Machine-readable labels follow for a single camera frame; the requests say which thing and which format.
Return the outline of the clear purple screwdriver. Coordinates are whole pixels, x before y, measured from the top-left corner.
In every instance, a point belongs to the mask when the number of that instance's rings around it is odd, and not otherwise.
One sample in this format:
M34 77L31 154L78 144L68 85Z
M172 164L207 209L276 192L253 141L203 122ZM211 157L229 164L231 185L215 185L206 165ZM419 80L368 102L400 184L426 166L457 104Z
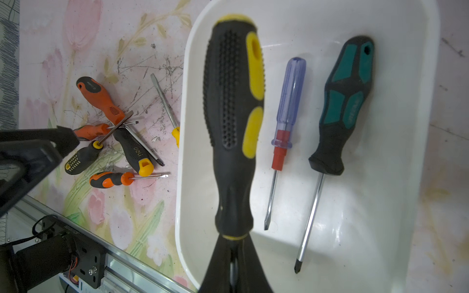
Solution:
M287 151L293 146L291 136L298 115L306 68L307 61L301 57L293 57L287 63L276 117L277 126L275 136L271 142L274 146L274 156L271 166L274 174L265 216L264 230L268 230L271 224L278 172L283 170Z

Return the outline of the black yellow large screwdriver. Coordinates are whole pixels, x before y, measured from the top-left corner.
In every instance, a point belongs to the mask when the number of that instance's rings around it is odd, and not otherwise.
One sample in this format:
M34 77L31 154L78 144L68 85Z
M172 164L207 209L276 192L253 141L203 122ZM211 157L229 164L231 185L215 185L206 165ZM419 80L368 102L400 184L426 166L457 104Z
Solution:
M203 73L203 111L219 193L215 224L230 241L254 226L250 190L263 123L265 66L255 23L228 14L213 26Z

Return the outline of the small orange black screwdriver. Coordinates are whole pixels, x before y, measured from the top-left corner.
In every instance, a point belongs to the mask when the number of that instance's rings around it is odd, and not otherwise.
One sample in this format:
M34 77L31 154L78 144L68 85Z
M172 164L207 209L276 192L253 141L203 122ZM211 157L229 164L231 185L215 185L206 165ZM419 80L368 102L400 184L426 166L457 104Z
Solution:
M142 177L131 172L100 172L92 175L89 183L93 188L109 189L114 186L130 186L136 180L167 178L170 173L158 173L147 177Z

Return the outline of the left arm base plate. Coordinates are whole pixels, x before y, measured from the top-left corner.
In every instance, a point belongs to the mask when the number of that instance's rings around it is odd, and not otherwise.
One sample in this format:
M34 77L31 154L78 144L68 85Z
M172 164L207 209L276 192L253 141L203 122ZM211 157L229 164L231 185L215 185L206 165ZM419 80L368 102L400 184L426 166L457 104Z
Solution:
M101 286L107 249L63 222L47 215L35 222L32 235L1 245L1 292L26 293L65 273L94 289Z

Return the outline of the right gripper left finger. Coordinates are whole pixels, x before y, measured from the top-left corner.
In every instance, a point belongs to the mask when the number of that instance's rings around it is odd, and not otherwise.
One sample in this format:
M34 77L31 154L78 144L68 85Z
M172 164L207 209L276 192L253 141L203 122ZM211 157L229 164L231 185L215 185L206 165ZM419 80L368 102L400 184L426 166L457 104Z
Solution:
M234 250L232 241L222 235L217 239L205 277L199 293L232 293L232 263Z

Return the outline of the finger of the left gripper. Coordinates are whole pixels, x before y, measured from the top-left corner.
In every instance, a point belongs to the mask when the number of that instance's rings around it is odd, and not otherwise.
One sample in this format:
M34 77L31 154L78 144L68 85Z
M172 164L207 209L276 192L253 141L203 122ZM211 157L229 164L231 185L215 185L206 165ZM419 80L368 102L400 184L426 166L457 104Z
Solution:
M79 145L70 128L1 131L1 215L5 215Z

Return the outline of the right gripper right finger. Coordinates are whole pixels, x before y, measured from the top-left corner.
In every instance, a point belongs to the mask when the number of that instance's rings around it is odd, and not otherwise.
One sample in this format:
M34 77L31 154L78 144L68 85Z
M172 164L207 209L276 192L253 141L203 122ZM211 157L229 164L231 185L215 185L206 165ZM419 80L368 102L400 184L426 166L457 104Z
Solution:
M272 293L263 271L254 242L248 234L236 248L237 293Z

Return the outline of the green black screwdriver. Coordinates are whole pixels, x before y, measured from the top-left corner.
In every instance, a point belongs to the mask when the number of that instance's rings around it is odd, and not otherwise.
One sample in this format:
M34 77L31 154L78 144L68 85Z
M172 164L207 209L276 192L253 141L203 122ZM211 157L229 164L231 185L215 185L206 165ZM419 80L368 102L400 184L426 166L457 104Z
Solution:
M344 145L354 132L359 112L371 92L375 46L371 37L355 36L346 41L324 86L324 106L319 122L320 141L309 157L310 167L319 173L311 211L294 265L301 271L309 244L325 176L344 172Z

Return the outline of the yellow slim screwdriver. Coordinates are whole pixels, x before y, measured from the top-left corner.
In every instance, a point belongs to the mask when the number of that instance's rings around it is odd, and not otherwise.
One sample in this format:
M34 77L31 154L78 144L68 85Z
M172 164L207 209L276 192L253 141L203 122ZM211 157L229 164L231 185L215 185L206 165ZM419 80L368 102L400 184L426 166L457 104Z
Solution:
M158 93L158 95L160 96L160 99L161 99L161 102L162 102L162 105L163 105L163 108L164 110L166 111L170 121L171 121L171 124L173 126L173 130L172 130L172 136L174 137L175 141L176 141L176 145L177 147L179 148L180 147L180 126L179 126L179 123L177 121L177 119L175 118L174 114L173 114L173 111L172 111L172 108L170 107L168 101L167 101L167 98L160 86L160 83L158 82L156 76L152 73L150 75L150 78L151 78L151 81Z

